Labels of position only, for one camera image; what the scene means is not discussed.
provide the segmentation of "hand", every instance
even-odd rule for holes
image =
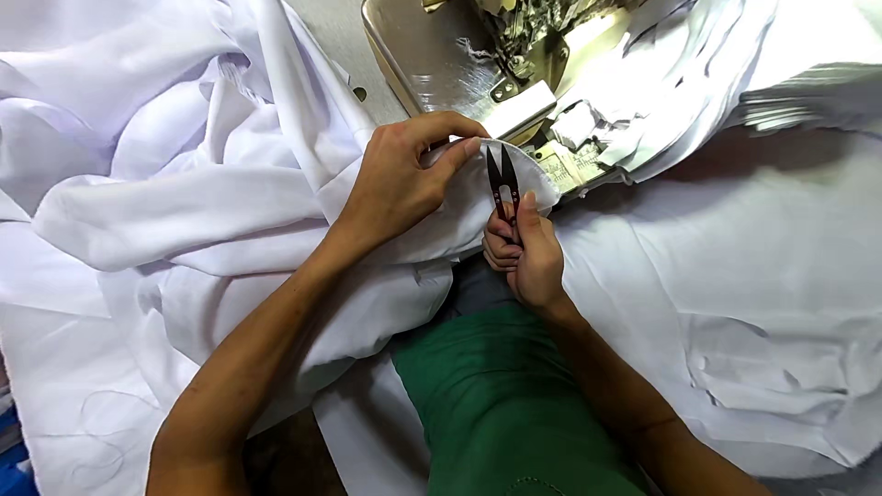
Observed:
[[[506,214],[512,211],[512,204],[505,202]],[[581,321],[562,284],[564,252],[551,221],[536,211],[535,193],[521,199],[515,226],[499,219],[494,209],[484,229],[484,258],[494,270],[506,272],[514,296],[544,319],[560,325]],[[506,243],[506,237],[524,248]]]
[[[420,155],[454,134],[466,139],[448,149],[429,169]],[[484,128],[456,112],[430,112],[374,131],[349,199],[332,226],[349,243],[373,250],[404,233],[441,207],[453,174],[489,138]]]

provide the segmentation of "fingernail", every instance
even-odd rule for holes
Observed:
[[[520,205],[522,207],[535,209],[536,208],[536,193],[533,192],[533,190],[528,191],[527,194],[524,195],[524,198],[521,199]]]
[[[481,139],[478,137],[469,138],[465,145],[466,155],[472,156],[481,149]]]

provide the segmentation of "sewing machine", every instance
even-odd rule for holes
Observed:
[[[364,0],[362,17],[380,70],[410,116],[456,110],[493,138],[521,146],[543,168],[562,170],[564,162],[575,167],[596,156],[596,144],[569,151],[547,146],[546,117],[591,60],[618,44],[629,11],[641,3]],[[550,162],[557,159],[562,163]],[[620,169],[590,168],[574,182],[579,192],[629,182]]]

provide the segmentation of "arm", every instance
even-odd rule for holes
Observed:
[[[231,332],[184,389],[153,442],[147,494],[247,494],[240,454],[280,372],[317,331],[310,317],[347,269],[434,212],[456,170],[480,147],[464,139],[423,170],[419,155],[451,134],[487,136],[459,114],[377,128],[346,206],[318,248]]]
[[[523,250],[506,245],[501,236],[519,237]],[[551,221],[536,212],[533,193],[520,203],[516,229],[495,213],[490,217],[484,257],[494,269],[507,273],[518,300],[547,322],[598,418],[665,494],[771,496],[763,485],[695,439],[662,395],[582,318],[561,284],[564,254]]]

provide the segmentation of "green pants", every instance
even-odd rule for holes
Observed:
[[[430,496],[646,494],[520,305],[414,331],[392,360],[431,452]]]

